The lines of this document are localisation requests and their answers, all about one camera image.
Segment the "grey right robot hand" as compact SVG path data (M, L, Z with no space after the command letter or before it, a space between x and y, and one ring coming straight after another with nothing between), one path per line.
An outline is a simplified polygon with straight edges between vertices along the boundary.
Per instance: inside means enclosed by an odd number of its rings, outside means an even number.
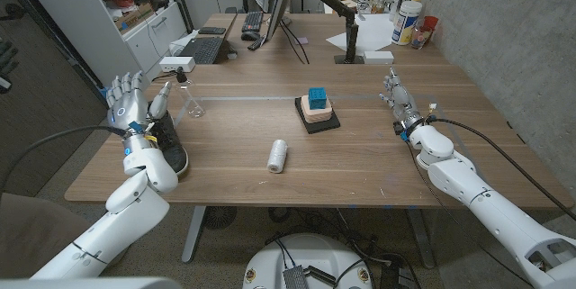
M408 141L410 134L423 125L425 118L420 114L413 96L401 83L394 67L390 67L390 74L384 78L383 85L387 95L380 93L380 97L392 109L396 119L393 123L394 132Z

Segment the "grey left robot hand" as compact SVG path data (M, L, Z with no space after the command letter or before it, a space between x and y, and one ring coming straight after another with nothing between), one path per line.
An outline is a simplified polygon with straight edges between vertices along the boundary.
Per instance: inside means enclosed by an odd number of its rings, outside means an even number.
M126 156L151 148L147 136L155 137L162 151L180 145L167 111L171 83L166 82L149 103L141 90L143 80L145 76L141 72L135 75L126 73L123 77L116 77L106 92L107 119L112 127L125 131L122 142Z

